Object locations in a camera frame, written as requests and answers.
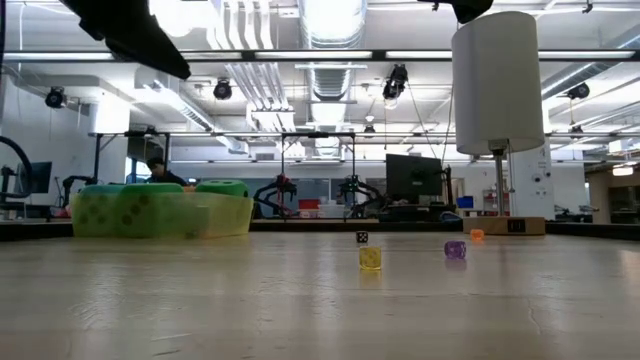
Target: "ceiling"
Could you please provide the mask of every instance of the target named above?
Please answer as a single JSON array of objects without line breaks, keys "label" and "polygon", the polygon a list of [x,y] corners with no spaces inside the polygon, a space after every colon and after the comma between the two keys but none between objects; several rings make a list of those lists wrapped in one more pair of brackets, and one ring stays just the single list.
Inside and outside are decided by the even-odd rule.
[{"label": "ceiling", "polygon": [[[8,2],[6,48],[10,50],[85,51],[105,50],[104,45],[93,41],[77,26],[78,19],[56,0]],[[561,0],[548,9],[558,13],[539,12],[547,1],[496,0],[492,11],[518,10],[539,15],[538,42],[544,49],[597,49],[607,46],[612,39],[634,27],[640,34],[640,4],[634,0],[599,0],[594,11],[582,14],[585,1]],[[271,1],[271,33],[274,45],[279,49],[300,48],[299,19],[289,17],[288,10],[296,9],[294,0]],[[369,49],[449,49],[452,35],[457,28],[453,12],[442,5],[438,12],[431,11],[431,4],[414,1],[369,0],[366,14],[364,48]],[[210,49],[203,29],[172,39],[181,50]],[[345,122],[348,128],[362,129],[365,116],[373,115],[378,131],[406,132],[446,131],[450,114],[452,69],[451,63],[406,63],[411,90],[405,91],[394,110],[385,110],[381,97],[382,81],[388,76],[392,63],[361,63],[366,69],[357,70],[350,89],[355,104],[347,106]],[[541,80],[544,81],[571,63],[540,63]],[[23,74],[93,75],[120,88],[135,97],[131,79],[137,69],[135,64],[25,64]],[[192,77],[181,84],[183,95],[193,100],[217,125],[232,131],[247,131],[244,121],[246,99],[234,89],[231,99],[215,100],[212,91],[219,77],[228,77],[224,64],[192,64]],[[296,126],[308,122],[308,94],[305,73],[296,70],[292,63],[279,64],[287,98],[295,110]],[[605,71],[587,83],[591,95],[573,102],[569,111],[566,98],[545,102],[551,115],[554,130],[567,130],[573,118],[578,122],[590,119],[638,101],[640,93],[640,63],[620,64]],[[148,123],[171,130],[187,129],[187,121],[176,111],[167,110],[157,103],[136,107],[133,122]],[[588,131],[608,132],[622,126],[638,123],[640,107],[624,116],[618,116],[590,127]],[[455,129],[452,121],[451,131]],[[567,143],[569,140],[554,140]],[[589,149],[608,142],[607,138],[575,144],[574,149]]]}]

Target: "person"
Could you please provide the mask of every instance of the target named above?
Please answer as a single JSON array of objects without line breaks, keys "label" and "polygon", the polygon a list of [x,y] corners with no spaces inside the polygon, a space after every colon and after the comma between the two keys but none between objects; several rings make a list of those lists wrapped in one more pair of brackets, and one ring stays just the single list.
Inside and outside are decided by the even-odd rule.
[{"label": "person", "polygon": [[171,171],[167,170],[165,175],[165,164],[162,158],[154,157],[147,160],[147,167],[151,171],[151,177],[149,178],[151,183],[174,183],[180,186],[187,186],[186,181],[174,175]]}]

